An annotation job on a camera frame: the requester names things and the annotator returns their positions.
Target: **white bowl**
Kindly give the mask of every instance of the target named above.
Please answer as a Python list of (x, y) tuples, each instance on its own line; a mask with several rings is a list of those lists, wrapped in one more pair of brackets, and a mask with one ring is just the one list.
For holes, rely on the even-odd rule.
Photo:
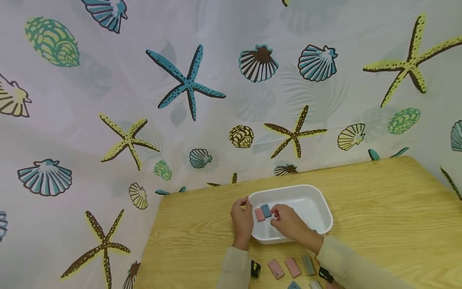
[(334, 218), (321, 191), (309, 184), (258, 191), (249, 196), (253, 206), (254, 230), (252, 236), (262, 244), (293, 242), (271, 226), (272, 217), (257, 221), (255, 209), (267, 204), (271, 209), (275, 204), (292, 207), (305, 224), (319, 234), (325, 235), (334, 224)]

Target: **wood grain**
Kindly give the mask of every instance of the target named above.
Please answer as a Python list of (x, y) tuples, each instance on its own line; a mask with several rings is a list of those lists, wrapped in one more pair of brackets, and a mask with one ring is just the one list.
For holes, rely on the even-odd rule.
[[(135, 289), (214, 288), (233, 240), (232, 203), (255, 191), (311, 184), (324, 194), (334, 227), (329, 235), (416, 288), (462, 288), (462, 203), (410, 157), (253, 180), (167, 196), (147, 243)], [(306, 250), (295, 243), (261, 245), (249, 252), (261, 264), (250, 288), (287, 288), (284, 260), (303, 269)], [(276, 258), (286, 275), (276, 281)], [(312, 278), (295, 281), (309, 288)]]

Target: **yellow starfish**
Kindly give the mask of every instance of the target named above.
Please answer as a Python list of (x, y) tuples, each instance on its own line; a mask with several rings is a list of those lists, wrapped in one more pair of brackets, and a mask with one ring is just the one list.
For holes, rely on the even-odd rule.
[[(237, 183), (237, 173), (232, 174), (231, 183), (232, 183), (232, 184)], [(218, 186), (220, 186), (220, 184), (215, 184), (215, 183), (207, 183), (207, 185), (209, 185), (209, 186), (211, 186), (211, 187), (218, 187)]]
[(87, 263), (90, 259), (95, 257), (99, 252), (103, 251), (104, 252), (104, 257), (103, 257), (103, 265), (104, 265), (104, 273), (106, 274), (106, 282), (108, 285), (108, 289), (111, 289), (112, 287), (112, 276), (111, 276), (111, 266), (109, 264), (109, 255), (108, 255), (108, 249), (117, 249), (126, 253), (130, 253), (130, 249), (125, 247), (122, 244), (119, 243), (114, 243), (111, 242), (110, 239), (112, 235), (116, 232), (117, 226), (119, 225), (119, 221), (123, 216), (123, 210), (119, 213), (119, 216), (117, 219), (114, 221), (114, 224), (112, 224), (111, 229), (109, 230), (109, 233), (105, 236), (103, 232), (103, 228), (99, 225), (98, 221), (96, 218), (93, 216), (93, 214), (90, 211), (86, 211), (85, 215), (90, 222), (91, 227), (93, 228), (94, 232), (98, 236), (98, 238), (101, 240), (101, 244), (98, 246), (94, 247), (90, 251), (86, 252), (80, 258), (78, 258), (74, 263), (72, 263), (69, 268), (62, 274), (61, 278), (67, 277), (71, 275), (72, 273), (76, 272), (80, 267), (82, 267), (85, 263)]
[(155, 151), (159, 151), (157, 148), (155, 148), (152, 144), (148, 143), (147, 141), (143, 141), (140, 139), (135, 138), (135, 135), (145, 126), (147, 123), (147, 119), (145, 118), (140, 118), (137, 122), (135, 122), (130, 130), (125, 133), (117, 124), (115, 124), (112, 120), (109, 119), (105, 114), (100, 113), (99, 114), (100, 119), (107, 124), (116, 134), (120, 135), (122, 140), (118, 143), (116, 143), (113, 147), (109, 149), (109, 151), (106, 153), (106, 155), (103, 157), (101, 162), (113, 160), (118, 156), (126, 147), (130, 149), (130, 152), (132, 153), (133, 158), (135, 159), (136, 166), (138, 167), (138, 171), (141, 171), (141, 160), (138, 154), (135, 151), (135, 148), (133, 147), (134, 144), (145, 147), (145, 148), (150, 148)]
[(462, 44), (462, 36), (451, 38), (447, 41), (444, 41), (424, 53), (419, 55), (420, 50), (420, 42), (422, 41), (422, 34), (424, 32), (425, 26), (425, 14), (420, 14), (417, 17), (417, 21), (415, 22), (414, 31), (412, 32), (411, 44), (409, 45), (409, 55), (407, 56), (406, 61), (400, 60), (385, 60), (385, 61), (377, 61), (366, 65), (363, 68), (363, 71), (367, 72), (381, 72), (381, 71), (399, 71), (400, 73), (395, 78), (393, 83), (391, 84), (390, 88), (387, 91), (387, 94), (383, 98), (382, 104), (380, 107), (384, 107), (387, 102), (390, 100), (391, 96), (398, 88), (400, 83), (406, 77), (407, 74), (410, 75), (412, 82), (414, 83), (415, 87), (421, 92), (426, 93), (427, 87), (425, 85), (425, 79), (422, 73), (420, 72), (418, 66), (419, 64), (423, 63), (426, 60), (434, 57), (437, 54), (440, 54), (443, 51), (451, 49), (457, 45)]
[(294, 144), (294, 152), (297, 153), (297, 157), (300, 159), (302, 157), (302, 149), (300, 147), (300, 142), (298, 141), (298, 138), (301, 136), (310, 136), (310, 135), (318, 135), (325, 133), (327, 129), (315, 129), (315, 130), (307, 130), (307, 131), (302, 131), (303, 123), (305, 122), (306, 114), (308, 113), (308, 106), (305, 105), (305, 107), (302, 110), (302, 113), (300, 113), (300, 117), (298, 118), (297, 125), (295, 127), (294, 132), (290, 132), (288, 129), (283, 128), (282, 126), (278, 126), (276, 124), (272, 123), (265, 123), (264, 125), (272, 130), (275, 130), (279, 133), (282, 133), (283, 135), (288, 135), (289, 138), (285, 140), (274, 152), (274, 154), (271, 156), (271, 159), (277, 156), (283, 148), (287, 146), (287, 144), (293, 140)]

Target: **pink block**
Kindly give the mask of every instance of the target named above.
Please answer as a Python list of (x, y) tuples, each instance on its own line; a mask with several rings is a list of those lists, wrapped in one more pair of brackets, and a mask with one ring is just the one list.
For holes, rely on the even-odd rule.
[(263, 210), (261, 208), (255, 209), (255, 216), (257, 217), (257, 221), (259, 222), (265, 220), (265, 216), (263, 215)]
[(284, 271), (282, 270), (281, 266), (279, 266), (279, 263), (276, 261), (276, 259), (271, 260), (268, 263), (268, 266), (271, 269), (271, 272), (273, 272), (274, 277), (276, 277), (276, 280), (279, 280), (279, 278), (284, 276)]
[(293, 259), (293, 257), (290, 257), (286, 260), (286, 266), (287, 268), (289, 268), (292, 278), (295, 278), (302, 274), (302, 272), (300, 271), (300, 268), (298, 267), (297, 263), (295, 263), (295, 260)]

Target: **sleeve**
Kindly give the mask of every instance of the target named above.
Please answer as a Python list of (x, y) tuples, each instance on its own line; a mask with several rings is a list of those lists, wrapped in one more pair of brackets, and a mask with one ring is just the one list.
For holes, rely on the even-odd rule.
[(345, 288), (410, 289), (404, 281), (358, 256), (350, 247), (326, 236), (317, 256), (319, 263)]
[(250, 283), (249, 252), (234, 247), (226, 250), (217, 289), (247, 289)]

